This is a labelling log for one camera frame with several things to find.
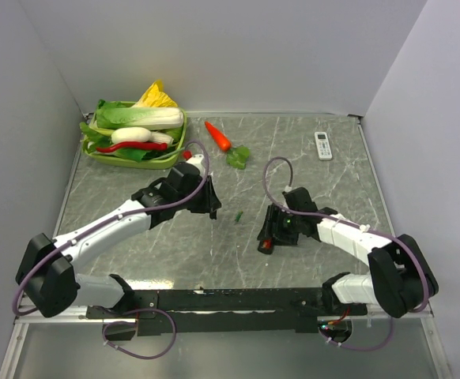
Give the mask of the black remote control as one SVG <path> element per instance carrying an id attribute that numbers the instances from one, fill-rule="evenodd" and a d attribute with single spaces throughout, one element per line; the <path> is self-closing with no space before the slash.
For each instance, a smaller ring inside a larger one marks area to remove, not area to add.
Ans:
<path id="1" fill-rule="evenodd" d="M 274 250 L 273 238 L 259 238 L 257 250 L 262 254 L 271 255 Z"/>

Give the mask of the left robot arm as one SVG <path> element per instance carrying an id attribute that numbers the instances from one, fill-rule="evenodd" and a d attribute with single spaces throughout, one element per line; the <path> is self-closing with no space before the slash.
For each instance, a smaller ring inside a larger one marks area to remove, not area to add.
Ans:
<path id="1" fill-rule="evenodd" d="M 192 156 L 106 216 L 55 238 L 44 233 L 33 237 L 17 284 L 44 317 L 71 306 L 96 306 L 125 317 L 138 304 L 131 286 L 116 274 L 96 277 L 81 270 L 111 247 L 171 220 L 178 211 L 207 214 L 214 220 L 220 207 L 204 156 Z"/>

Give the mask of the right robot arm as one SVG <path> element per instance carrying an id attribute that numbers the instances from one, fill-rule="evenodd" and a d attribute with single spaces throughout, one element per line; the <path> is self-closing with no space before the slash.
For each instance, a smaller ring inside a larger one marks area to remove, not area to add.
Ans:
<path id="1" fill-rule="evenodd" d="M 439 285 L 417 241 L 409 235 L 391 240 L 343 223 L 332 208 L 319 209 L 307 189 L 287 188 L 286 206 L 268 206 L 258 234 L 258 251 L 271 254 L 275 246 L 295 246 L 301 235 L 332 245 L 369 267 L 366 275 L 343 272 L 323 284 L 323 308 L 342 313 L 349 304 L 380 306 L 400 318 L 439 292 Z"/>

